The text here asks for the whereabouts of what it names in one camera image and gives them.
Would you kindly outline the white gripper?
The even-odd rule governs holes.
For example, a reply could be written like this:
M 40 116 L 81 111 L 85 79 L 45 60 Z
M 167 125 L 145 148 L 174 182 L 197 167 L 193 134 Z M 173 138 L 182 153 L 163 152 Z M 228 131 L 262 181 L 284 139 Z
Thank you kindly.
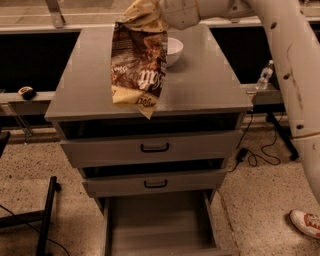
M 166 23 L 184 30 L 200 22 L 197 0 L 160 0 L 160 9 Z

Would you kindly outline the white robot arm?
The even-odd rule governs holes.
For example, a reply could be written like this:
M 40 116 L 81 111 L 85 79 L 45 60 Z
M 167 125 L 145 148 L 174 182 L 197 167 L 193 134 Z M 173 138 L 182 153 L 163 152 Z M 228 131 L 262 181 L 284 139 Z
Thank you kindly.
M 186 29 L 202 20 L 261 21 L 288 116 L 292 142 L 320 201 L 320 44 L 299 0 L 160 0 L 165 21 Z

